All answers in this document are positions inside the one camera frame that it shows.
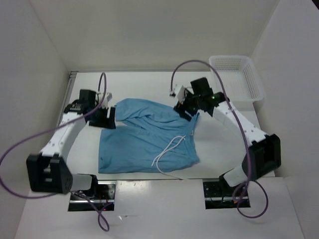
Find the drawstring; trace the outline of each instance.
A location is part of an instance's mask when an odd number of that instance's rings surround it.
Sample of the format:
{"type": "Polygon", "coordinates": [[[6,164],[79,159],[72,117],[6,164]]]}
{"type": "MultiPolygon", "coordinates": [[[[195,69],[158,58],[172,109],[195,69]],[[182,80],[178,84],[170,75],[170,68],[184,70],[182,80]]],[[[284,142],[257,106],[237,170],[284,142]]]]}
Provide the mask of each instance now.
{"type": "Polygon", "coordinates": [[[166,152],[172,150],[173,148],[176,148],[176,147],[182,142],[183,139],[185,140],[185,137],[186,137],[186,135],[174,137],[174,138],[170,141],[170,143],[168,144],[168,146],[162,151],[162,153],[160,153],[158,156],[156,156],[156,157],[154,158],[153,163],[152,163],[152,167],[154,166],[154,163],[155,163],[155,161],[156,161],[156,168],[158,169],[158,171],[159,171],[161,174],[166,175],[166,176],[169,176],[169,177],[181,179],[181,178],[178,178],[178,177],[174,177],[174,176],[168,175],[168,174],[164,173],[163,171],[161,171],[160,168],[159,168],[159,160],[160,160],[160,158],[161,158],[166,152]],[[174,140],[177,139],[177,138],[180,138],[179,142],[178,142],[175,146],[173,146],[173,147],[171,147],[171,148],[168,149],[168,147],[169,147],[169,146],[174,142],[174,140]]]}

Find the purple cable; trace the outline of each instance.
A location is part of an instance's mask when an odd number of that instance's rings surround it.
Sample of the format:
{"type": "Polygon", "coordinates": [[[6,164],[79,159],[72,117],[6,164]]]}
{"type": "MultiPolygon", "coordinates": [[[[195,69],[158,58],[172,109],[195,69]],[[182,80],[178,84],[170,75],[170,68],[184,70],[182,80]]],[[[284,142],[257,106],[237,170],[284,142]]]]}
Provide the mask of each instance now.
{"type": "Polygon", "coordinates": [[[99,214],[99,216],[98,216],[98,223],[99,223],[100,228],[101,228],[103,231],[108,232],[108,231],[110,230],[110,225],[109,225],[108,221],[106,220],[106,218],[102,215],[102,211],[103,211],[107,206],[111,205],[111,203],[105,205],[101,210],[98,210],[98,209],[95,207],[95,205],[90,201],[90,199],[89,199],[87,196],[85,196],[84,194],[82,194],[82,193],[80,193],[80,192],[78,191],[78,192],[74,192],[74,195],[76,195],[76,196],[78,196],[78,197],[80,197],[80,198],[85,199],[85,200],[91,205],[91,207],[99,214]],[[105,222],[107,228],[104,228],[104,227],[102,226],[101,221],[100,221],[101,218],[102,218],[102,220],[105,222]]]}
{"type": "MultiPolygon", "coordinates": [[[[38,137],[38,136],[44,135],[44,134],[46,134],[46,133],[49,133],[49,132],[52,132],[52,131],[56,131],[56,130],[58,130],[58,129],[60,129],[60,128],[63,128],[63,127],[65,127],[66,125],[69,125],[69,124],[71,124],[71,123],[74,123],[74,122],[76,122],[77,120],[83,119],[83,118],[85,118],[85,117],[87,117],[87,116],[93,114],[98,108],[100,108],[101,105],[102,105],[102,103],[103,103],[103,100],[104,100],[104,98],[105,98],[105,96],[106,96],[106,75],[105,75],[105,72],[102,72],[102,74],[101,74],[100,81],[99,81],[99,90],[100,90],[100,85],[101,85],[102,77],[104,77],[104,92],[103,92],[103,96],[102,96],[101,102],[99,102],[99,104],[98,104],[94,109],[92,109],[90,112],[86,113],[85,115],[80,116],[79,118],[76,118],[76,119],[74,119],[74,120],[69,121],[68,123],[62,124],[62,125],[60,125],[60,126],[58,126],[58,127],[55,127],[55,128],[51,128],[51,129],[45,130],[45,131],[40,132],[40,133],[36,133],[36,134],[34,134],[34,135],[31,135],[31,136],[29,136],[29,137],[27,137],[27,138],[25,138],[25,139],[19,141],[18,143],[12,145],[10,148],[8,148],[8,149],[6,150],[6,152],[4,152],[4,154],[1,156],[1,158],[0,158],[0,166],[1,166],[1,164],[2,164],[2,162],[3,162],[3,160],[4,160],[4,158],[7,156],[7,154],[10,153],[11,150],[13,150],[14,148],[16,148],[16,147],[19,146],[20,144],[23,144],[24,142],[27,142],[28,140],[31,140],[31,139],[36,138],[36,137],[38,137]]],[[[50,196],[55,195],[55,193],[47,194],[47,195],[44,195],[44,196],[33,196],[33,197],[21,195],[21,194],[19,194],[19,193],[16,193],[16,192],[12,191],[12,190],[4,183],[4,181],[2,180],[1,177],[0,177],[0,184],[1,184],[1,186],[3,186],[3,188],[4,188],[8,193],[10,193],[10,194],[12,194],[12,195],[14,195],[14,196],[16,196],[16,197],[19,197],[19,198],[39,199],[39,198],[46,198],[46,197],[50,197],[50,196]]]]}
{"type": "Polygon", "coordinates": [[[219,80],[221,89],[222,89],[222,91],[223,91],[223,93],[224,93],[224,96],[225,96],[226,102],[227,102],[227,104],[228,104],[228,107],[229,107],[229,109],[232,111],[232,113],[233,113],[233,115],[234,115],[234,117],[235,117],[235,119],[236,119],[236,122],[238,123],[239,129],[240,129],[240,132],[241,132],[241,135],[242,135],[243,140],[244,140],[245,149],[246,149],[246,154],[247,154],[247,162],[248,162],[248,163],[247,163],[247,164],[248,164],[248,165],[247,165],[247,166],[248,166],[248,175],[247,175],[247,181],[241,183],[240,185],[238,185],[238,186],[236,187],[236,189],[234,190],[233,195],[232,195],[232,196],[233,196],[233,199],[234,199],[234,201],[235,201],[236,192],[237,192],[239,189],[241,189],[241,188],[243,188],[243,187],[245,186],[243,192],[241,193],[241,195],[240,195],[240,197],[239,197],[239,200],[237,201],[237,210],[238,210],[238,212],[239,212],[241,215],[243,215],[243,216],[246,217],[246,218],[252,218],[252,219],[254,219],[254,218],[261,217],[262,215],[264,215],[264,213],[265,213],[266,210],[268,209],[269,199],[268,199],[268,195],[267,195],[265,189],[264,189],[263,186],[262,186],[260,183],[258,183],[258,182],[255,182],[255,183],[257,183],[257,184],[261,187],[261,189],[263,190],[263,192],[264,192],[264,194],[265,194],[265,196],[266,196],[266,206],[265,206],[265,209],[264,209],[260,214],[258,214],[258,215],[256,215],[256,216],[248,216],[248,215],[245,215],[245,214],[243,214],[243,213],[240,211],[240,209],[239,209],[239,205],[243,202],[243,196],[246,194],[247,189],[248,189],[249,182],[250,182],[250,180],[251,180],[251,158],[250,158],[248,142],[247,142],[247,139],[246,139],[246,135],[245,135],[243,126],[242,126],[242,124],[240,123],[240,120],[239,120],[238,116],[236,115],[235,111],[232,110],[233,108],[232,108],[232,106],[231,106],[231,104],[230,104],[230,102],[229,102],[229,99],[228,99],[227,94],[226,94],[226,91],[225,91],[224,84],[223,84],[223,82],[222,82],[222,80],[221,80],[221,78],[220,78],[218,72],[217,72],[217,71],[215,70],[215,68],[213,68],[210,64],[208,64],[207,62],[202,61],[202,60],[188,60],[188,61],[184,61],[184,62],[180,63],[180,64],[175,68],[175,70],[173,71],[173,74],[172,74],[172,76],[171,76],[171,81],[170,81],[170,91],[173,91],[173,80],[174,80],[174,76],[175,76],[176,71],[177,71],[182,65],[185,65],[185,64],[190,63],[190,62],[198,62],[198,63],[204,64],[205,66],[209,67],[209,68],[215,73],[215,75],[217,76],[217,78],[218,78],[218,80],[219,80]]]}

